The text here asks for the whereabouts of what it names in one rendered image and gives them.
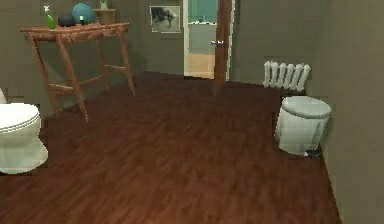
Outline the brown room door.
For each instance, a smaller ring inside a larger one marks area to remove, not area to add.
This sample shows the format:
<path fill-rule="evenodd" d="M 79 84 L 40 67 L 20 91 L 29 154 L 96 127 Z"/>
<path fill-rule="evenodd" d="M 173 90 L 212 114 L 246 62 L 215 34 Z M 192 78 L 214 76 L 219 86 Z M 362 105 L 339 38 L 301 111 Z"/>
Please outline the brown room door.
<path fill-rule="evenodd" d="M 216 39 L 224 44 L 215 46 L 213 94 L 217 95 L 226 81 L 228 46 L 230 34 L 232 0 L 218 0 Z"/>

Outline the framed grey picture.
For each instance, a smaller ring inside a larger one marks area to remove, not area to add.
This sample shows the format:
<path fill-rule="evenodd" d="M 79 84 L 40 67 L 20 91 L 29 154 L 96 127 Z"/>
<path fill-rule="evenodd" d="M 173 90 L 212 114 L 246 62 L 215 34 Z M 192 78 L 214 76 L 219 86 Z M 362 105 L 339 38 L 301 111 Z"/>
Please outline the framed grey picture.
<path fill-rule="evenodd" d="M 155 33 L 180 33 L 181 12 L 179 6 L 151 6 L 151 28 Z"/>

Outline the white radiator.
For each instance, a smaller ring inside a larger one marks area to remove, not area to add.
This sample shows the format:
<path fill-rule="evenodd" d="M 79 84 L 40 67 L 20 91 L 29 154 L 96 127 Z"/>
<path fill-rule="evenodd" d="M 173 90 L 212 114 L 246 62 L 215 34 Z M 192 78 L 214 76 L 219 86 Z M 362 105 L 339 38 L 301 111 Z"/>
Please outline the white radiator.
<path fill-rule="evenodd" d="M 303 92 L 311 72 L 309 64 L 286 64 L 276 61 L 264 63 L 264 87 Z"/>

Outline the white pedal bin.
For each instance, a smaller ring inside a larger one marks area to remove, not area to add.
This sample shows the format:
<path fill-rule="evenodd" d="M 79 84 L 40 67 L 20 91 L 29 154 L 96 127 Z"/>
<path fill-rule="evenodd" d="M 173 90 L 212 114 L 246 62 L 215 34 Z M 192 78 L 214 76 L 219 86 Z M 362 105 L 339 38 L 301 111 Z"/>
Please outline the white pedal bin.
<path fill-rule="evenodd" d="M 318 148 L 331 115 L 331 107 L 309 96 L 290 96 L 282 100 L 274 137 L 278 148 L 304 156 Z"/>

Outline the brown plant pot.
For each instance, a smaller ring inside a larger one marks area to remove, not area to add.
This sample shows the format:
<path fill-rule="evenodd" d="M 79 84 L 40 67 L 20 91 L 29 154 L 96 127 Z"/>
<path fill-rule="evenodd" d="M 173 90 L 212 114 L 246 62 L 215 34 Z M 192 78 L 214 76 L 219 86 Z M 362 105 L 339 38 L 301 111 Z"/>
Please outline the brown plant pot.
<path fill-rule="evenodd" d="M 109 25 L 115 22 L 116 9 L 109 7 L 109 0 L 99 0 L 100 7 L 94 11 L 98 21 L 102 25 Z"/>

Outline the brown wooden table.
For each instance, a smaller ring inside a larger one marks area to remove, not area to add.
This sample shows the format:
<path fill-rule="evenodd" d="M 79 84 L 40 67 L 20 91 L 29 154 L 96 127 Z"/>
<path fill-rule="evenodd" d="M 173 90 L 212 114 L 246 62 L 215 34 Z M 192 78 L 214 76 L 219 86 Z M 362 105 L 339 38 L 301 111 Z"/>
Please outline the brown wooden table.
<path fill-rule="evenodd" d="M 81 87 L 101 80 L 106 90 L 109 90 L 109 83 L 106 78 L 106 72 L 110 70 L 124 74 L 127 77 L 128 86 L 132 95 L 136 95 L 133 82 L 133 74 L 131 72 L 129 56 L 127 52 L 127 44 L 125 41 L 125 33 L 129 30 L 129 27 L 130 23 L 113 23 L 107 25 L 94 23 L 84 26 L 75 25 L 72 27 L 57 26 L 55 29 L 51 29 L 48 26 L 27 27 L 20 29 L 21 33 L 26 34 L 26 37 L 31 44 L 32 51 L 36 56 L 40 74 L 47 88 L 48 95 L 50 97 L 51 104 L 55 113 L 58 113 L 59 111 L 57 97 L 73 94 L 85 120 L 89 121 L 89 115 L 84 103 L 84 96 Z M 101 39 L 107 37 L 116 37 L 118 39 L 124 63 L 123 66 L 109 65 L 106 63 Z M 55 84 L 50 81 L 38 46 L 38 43 L 41 41 L 55 42 L 58 46 L 64 62 L 66 74 L 69 79 L 68 85 Z M 65 44 L 84 41 L 92 41 L 94 43 L 99 58 L 100 74 L 79 82 L 75 75 L 72 60 Z"/>

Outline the teal round vase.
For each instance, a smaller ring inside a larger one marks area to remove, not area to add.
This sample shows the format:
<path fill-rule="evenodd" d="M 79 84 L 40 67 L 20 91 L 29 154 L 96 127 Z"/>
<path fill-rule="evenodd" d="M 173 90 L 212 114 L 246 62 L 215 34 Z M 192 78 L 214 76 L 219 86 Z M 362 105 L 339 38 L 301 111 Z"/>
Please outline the teal round vase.
<path fill-rule="evenodd" d="M 93 8 L 88 2 L 79 2 L 72 8 L 72 16 L 76 24 L 80 24 L 80 18 L 83 18 L 84 24 L 92 24 L 97 20 L 97 16 Z"/>

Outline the dark round bowl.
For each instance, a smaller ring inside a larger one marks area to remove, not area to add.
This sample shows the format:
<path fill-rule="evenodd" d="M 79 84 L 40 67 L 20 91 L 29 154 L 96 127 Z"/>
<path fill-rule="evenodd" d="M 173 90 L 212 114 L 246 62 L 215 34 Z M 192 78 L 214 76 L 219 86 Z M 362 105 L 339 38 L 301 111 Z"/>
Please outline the dark round bowl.
<path fill-rule="evenodd" d="M 60 27 L 72 27 L 76 25 L 74 17 L 71 14 L 62 14 L 58 17 Z"/>

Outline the green spray bottle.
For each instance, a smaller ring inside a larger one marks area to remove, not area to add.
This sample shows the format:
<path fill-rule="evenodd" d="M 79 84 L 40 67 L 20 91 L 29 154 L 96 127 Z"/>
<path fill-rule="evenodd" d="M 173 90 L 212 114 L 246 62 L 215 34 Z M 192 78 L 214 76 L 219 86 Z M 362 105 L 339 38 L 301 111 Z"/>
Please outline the green spray bottle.
<path fill-rule="evenodd" d="M 46 24 L 49 29 L 55 29 L 56 28 L 56 21 L 53 15 L 52 10 L 50 9 L 49 5 L 44 5 L 44 14 L 46 17 Z"/>

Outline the white toilet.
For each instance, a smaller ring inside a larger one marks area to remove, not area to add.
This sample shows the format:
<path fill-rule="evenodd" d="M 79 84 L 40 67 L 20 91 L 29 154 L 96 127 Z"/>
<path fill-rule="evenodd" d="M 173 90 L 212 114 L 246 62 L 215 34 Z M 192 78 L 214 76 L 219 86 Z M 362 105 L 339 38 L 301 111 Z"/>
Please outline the white toilet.
<path fill-rule="evenodd" d="M 25 173 L 46 162 L 48 150 L 39 138 L 40 130 L 38 107 L 27 103 L 9 103 L 0 88 L 1 173 Z"/>

